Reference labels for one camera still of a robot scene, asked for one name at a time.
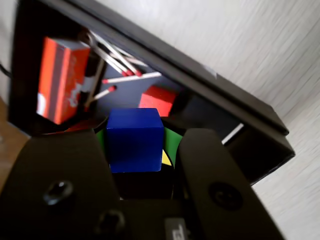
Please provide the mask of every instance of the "toy block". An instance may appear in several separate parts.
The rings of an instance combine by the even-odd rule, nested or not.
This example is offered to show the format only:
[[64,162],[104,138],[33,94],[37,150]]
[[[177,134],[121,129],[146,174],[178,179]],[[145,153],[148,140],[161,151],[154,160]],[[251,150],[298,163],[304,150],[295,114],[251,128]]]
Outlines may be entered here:
[[157,109],[113,109],[106,137],[112,173],[160,171],[164,126]]
[[182,136],[172,131],[169,128],[164,128],[164,146],[163,149],[167,152],[172,160],[173,167],[176,165],[176,156]]
[[139,108],[156,108],[160,117],[168,117],[176,96],[175,92],[151,86],[142,94]]

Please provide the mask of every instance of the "yellow block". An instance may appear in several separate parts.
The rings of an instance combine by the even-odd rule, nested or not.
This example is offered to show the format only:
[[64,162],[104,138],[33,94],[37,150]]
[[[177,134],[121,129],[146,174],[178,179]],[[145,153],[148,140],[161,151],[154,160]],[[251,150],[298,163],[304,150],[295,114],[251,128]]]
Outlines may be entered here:
[[162,163],[171,166],[171,162],[164,150],[162,150]]

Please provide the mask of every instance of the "red cube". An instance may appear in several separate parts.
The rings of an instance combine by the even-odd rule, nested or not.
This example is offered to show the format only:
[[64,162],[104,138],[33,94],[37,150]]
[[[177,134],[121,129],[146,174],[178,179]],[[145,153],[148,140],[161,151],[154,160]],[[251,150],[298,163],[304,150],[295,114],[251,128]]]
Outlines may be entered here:
[[160,117],[168,117],[177,94],[161,87],[151,86],[142,93],[139,108],[154,108]]

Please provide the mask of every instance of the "screw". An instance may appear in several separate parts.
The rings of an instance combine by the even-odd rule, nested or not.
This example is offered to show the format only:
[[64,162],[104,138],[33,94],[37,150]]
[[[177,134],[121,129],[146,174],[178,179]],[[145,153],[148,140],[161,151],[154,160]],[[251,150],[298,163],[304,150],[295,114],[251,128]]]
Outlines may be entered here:
[[47,205],[52,206],[69,198],[74,191],[73,184],[70,181],[53,182],[43,195],[43,199]]
[[101,214],[95,233],[106,237],[114,237],[125,227],[125,217],[121,211],[111,209]]
[[229,211],[238,210],[243,205],[243,198],[240,192],[224,182],[211,184],[209,187],[209,195],[215,204]]

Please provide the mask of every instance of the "white wall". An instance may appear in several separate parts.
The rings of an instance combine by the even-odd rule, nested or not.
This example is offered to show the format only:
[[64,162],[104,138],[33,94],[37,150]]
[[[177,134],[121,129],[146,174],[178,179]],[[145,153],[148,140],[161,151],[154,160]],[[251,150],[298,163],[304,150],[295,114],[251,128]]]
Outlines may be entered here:
[[254,190],[288,239],[320,239],[320,1],[99,2],[275,108],[297,156]]
[[[0,0],[0,62],[9,70],[11,66],[11,50],[13,27],[15,23],[15,0]],[[8,103],[9,79],[0,72],[0,98]]]

